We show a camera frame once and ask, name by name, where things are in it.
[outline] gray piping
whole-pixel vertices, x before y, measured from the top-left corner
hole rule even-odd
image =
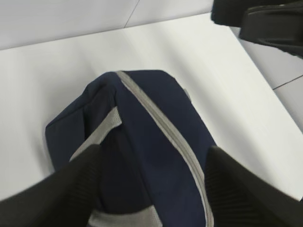
[[[156,106],[156,104],[141,90],[141,88],[123,71],[116,72],[126,88],[138,99],[142,106],[153,118],[155,123],[177,149],[186,162],[199,190],[202,204],[205,211],[206,227],[214,226],[214,217],[207,200],[204,173],[190,145],[184,139],[178,129],[171,123],[165,114]]]
[[[114,107],[103,120],[103,122],[93,131],[93,133],[82,143],[82,145],[73,153],[70,161],[81,154],[92,144],[100,144],[107,134],[122,124],[117,107]]]

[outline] bag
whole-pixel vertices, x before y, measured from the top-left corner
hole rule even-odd
[[[203,170],[215,142],[167,73],[105,73],[45,134],[55,170],[100,144],[101,180],[91,226],[214,225]]]

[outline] gray trim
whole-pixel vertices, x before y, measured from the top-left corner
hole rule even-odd
[[[114,107],[103,120],[103,122],[93,131],[93,133],[82,143],[82,145],[73,153],[70,161],[81,154],[86,148],[92,144],[100,144],[107,134],[122,124],[118,108]]]
[[[115,215],[93,211],[89,218],[92,227],[162,227],[154,206],[133,214]]]
[[[206,227],[213,227],[214,218],[206,196],[204,173],[190,145],[187,143],[178,129],[173,125],[173,123],[165,116],[165,114],[125,72],[119,71],[116,73],[120,77],[122,83],[138,99],[138,101],[150,114],[150,116],[153,118],[167,139],[183,157],[195,180],[196,186],[201,196],[205,211]]]

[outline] floor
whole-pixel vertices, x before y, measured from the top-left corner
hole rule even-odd
[[[231,29],[238,36],[239,29]],[[240,43],[303,132],[303,59],[277,48]]]

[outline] gray strap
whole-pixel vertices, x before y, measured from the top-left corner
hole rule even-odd
[[[92,144],[100,144],[107,134],[122,124],[118,108],[113,108],[103,122],[93,131],[93,133],[82,143],[82,145],[73,153],[71,160],[73,160],[76,156],[81,154],[86,148],[88,148]]]
[[[93,211],[89,218],[92,227],[162,227],[154,206],[133,214],[114,215]]]

